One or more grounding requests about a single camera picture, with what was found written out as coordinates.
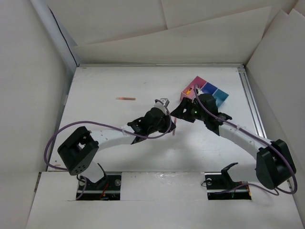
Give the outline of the yellow black utility knife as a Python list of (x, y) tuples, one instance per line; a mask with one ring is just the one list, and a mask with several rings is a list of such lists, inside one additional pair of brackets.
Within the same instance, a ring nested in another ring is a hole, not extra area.
[(185, 94), (190, 94), (192, 90), (193, 90), (192, 88), (188, 88), (187, 90), (185, 90), (184, 93), (185, 93)]

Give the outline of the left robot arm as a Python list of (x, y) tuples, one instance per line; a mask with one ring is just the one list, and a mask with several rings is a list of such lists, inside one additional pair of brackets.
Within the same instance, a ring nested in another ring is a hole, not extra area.
[(121, 130), (89, 131), (85, 126), (80, 126), (58, 147), (57, 152), (71, 176), (81, 175), (95, 189), (101, 189), (106, 185), (106, 173), (93, 161), (97, 152), (137, 144), (151, 134), (167, 134), (175, 128), (170, 115), (154, 107), (145, 116), (128, 122)]

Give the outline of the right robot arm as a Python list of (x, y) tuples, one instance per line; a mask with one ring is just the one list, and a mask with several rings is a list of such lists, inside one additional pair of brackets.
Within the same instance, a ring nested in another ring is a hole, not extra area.
[(218, 111), (211, 94), (201, 94), (194, 99), (183, 98), (171, 115), (191, 123), (195, 120), (204, 122), (208, 130), (233, 142), (254, 158), (254, 164), (233, 162), (223, 168), (220, 182), (224, 187), (231, 188), (239, 182), (259, 182), (272, 190), (289, 178), (296, 179), (288, 145), (281, 139), (262, 138), (233, 124), (229, 115)]

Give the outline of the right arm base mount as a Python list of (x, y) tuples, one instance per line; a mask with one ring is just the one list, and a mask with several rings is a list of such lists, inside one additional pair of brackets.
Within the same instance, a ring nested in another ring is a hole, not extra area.
[(242, 181), (234, 182), (228, 174), (228, 170), (237, 165), (231, 163), (224, 167), (220, 172), (206, 172), (202, 187), (206, 188), (208, 200), (251, 200), (251, 192), (248, 185), (233, 188), (243, 184)]

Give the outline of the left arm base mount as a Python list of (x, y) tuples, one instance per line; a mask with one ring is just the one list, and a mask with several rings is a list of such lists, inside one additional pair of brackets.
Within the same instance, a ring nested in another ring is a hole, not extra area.
[(104, 177), (97, 184), (78, 175), (76, 200), (117, 201), (121, 198), (122, 173), (105, 172)]

